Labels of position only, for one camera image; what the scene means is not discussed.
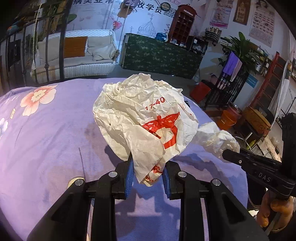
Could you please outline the right hand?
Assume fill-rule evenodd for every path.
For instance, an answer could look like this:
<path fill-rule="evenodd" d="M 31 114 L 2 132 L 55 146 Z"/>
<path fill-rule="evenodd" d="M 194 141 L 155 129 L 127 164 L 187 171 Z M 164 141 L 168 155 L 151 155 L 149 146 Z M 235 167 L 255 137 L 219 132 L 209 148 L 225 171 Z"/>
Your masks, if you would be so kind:
<path fill-rule="evenodd" d="M 278 213 L 280 217 L 273 225 L 272 232 L 283 230 L 292 219 L 294 213 L 293 197 L 290 196 L 288 200 L 279 200 L 272 191 L 267 190 L 263 196 L 256 221 L 261 228 L 265 228 L 274 219 L 273 215 Z"/>

